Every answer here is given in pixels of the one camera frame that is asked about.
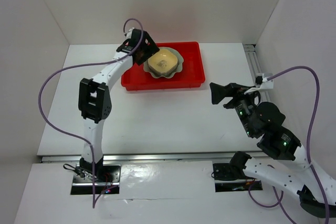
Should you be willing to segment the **yellow square plate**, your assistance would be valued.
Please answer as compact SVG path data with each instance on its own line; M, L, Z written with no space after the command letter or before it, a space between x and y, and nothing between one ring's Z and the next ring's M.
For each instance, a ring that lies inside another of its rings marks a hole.
M160 48L148 59L148 66L156 75L168 76L176 69L178 62L177 56L169 49Z

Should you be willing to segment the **large green scalloped bowl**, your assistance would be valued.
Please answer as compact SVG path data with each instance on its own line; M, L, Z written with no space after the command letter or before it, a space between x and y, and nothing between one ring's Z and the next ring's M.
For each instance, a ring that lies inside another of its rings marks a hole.
M182 55L175 49L173 48L170 48L170 47L160 47L160 48L166 48L166 49L169 49L172 53L174 53L177 58L178 58L178 65L176 67L176 69L168 76L158 76L156 75L154 72L152 72L148 66L148 61L146 61L144 64L143 64L143 70L144 72L147 72L149 73L153 78L155 79L158 79L158 78L166 78L166 79L171 79L176 73L180 73L182 70L183 70L183 63L184 63L184 58L182 57Z

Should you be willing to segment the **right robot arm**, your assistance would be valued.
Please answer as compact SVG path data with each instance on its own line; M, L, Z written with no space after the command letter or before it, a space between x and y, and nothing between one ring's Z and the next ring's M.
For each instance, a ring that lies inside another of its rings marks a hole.
M307 213L324 219L335 218L335 179L315 161L308 159L306 147L283 126L285 115L271 102L255 103L258 91L236 83L222 86L210 83L212 104L224 98L230 101L225 109L236 111L250 138L257 138L257 147L285 170L271 168L251 155L238 151L229 162L235 178L253 177L291 195Z

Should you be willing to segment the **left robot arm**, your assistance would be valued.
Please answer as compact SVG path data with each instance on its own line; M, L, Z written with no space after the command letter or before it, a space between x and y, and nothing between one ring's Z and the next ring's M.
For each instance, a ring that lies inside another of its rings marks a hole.
M89 143L84 145L79 165L91 181L99 181L104 173L102 134L104 122L112 112L112 87L134 64L142 65L158 51L146 31L132 28L117 48L112 62L92 78L80 81L78 108L84 122L84 138Z

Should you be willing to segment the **red plastic bin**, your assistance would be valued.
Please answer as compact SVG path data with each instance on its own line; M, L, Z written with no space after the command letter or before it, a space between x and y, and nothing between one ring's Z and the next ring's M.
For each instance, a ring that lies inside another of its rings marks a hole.
M189 42L163 42L158 47L168 47L177 50L184 59L182 71L171 78L154 78L145 72L143 66L134 65L121 77L121 85L128 91L164 90L199 88L205 82L205 73L202 63L199 44Z

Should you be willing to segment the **aluminium front rail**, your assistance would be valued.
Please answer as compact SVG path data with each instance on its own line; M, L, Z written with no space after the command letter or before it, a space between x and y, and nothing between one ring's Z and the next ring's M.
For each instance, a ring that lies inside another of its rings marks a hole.
M161 154L120 154L105 155L104 162L161 162L161 161L191 161L191 160L215 160L231 159L233 152L203 152L203 153L161 153ZM42 156L42 163L78 162L79 155Z

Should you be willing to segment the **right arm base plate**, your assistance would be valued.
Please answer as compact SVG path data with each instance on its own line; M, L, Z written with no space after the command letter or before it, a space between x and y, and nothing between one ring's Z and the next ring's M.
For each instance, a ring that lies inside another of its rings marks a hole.
M235 172L229 163L213 163L211 177L216 193L247 191L250 185L252 190L263 190L261 181Z

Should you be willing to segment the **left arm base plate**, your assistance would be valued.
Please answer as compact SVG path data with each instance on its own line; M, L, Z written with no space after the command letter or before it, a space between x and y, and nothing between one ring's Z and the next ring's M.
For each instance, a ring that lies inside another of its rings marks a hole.
M71 185L71 195L92 195L92 181L94 180L96 195L114 195L120 192L121 165L107 165L102 167L98 175L93 176L87 169L79 165L64 164L63 168L74 173Z

